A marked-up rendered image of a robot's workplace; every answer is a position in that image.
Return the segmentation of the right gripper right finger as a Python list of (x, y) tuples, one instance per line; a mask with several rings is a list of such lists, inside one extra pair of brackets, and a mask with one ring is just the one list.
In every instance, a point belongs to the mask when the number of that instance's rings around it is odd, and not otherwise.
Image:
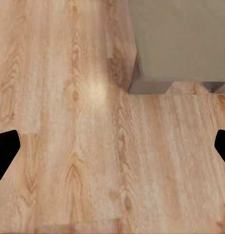
[(214, 143), (215, 149), (225, 162), (225, 130), (218, 130)]

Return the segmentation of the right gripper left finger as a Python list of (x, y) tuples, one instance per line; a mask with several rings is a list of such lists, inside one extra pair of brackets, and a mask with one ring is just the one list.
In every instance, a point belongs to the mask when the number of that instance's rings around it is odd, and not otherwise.
[(20, 140), (16, 130), (0, 134), (0, 180), (20, 149)]

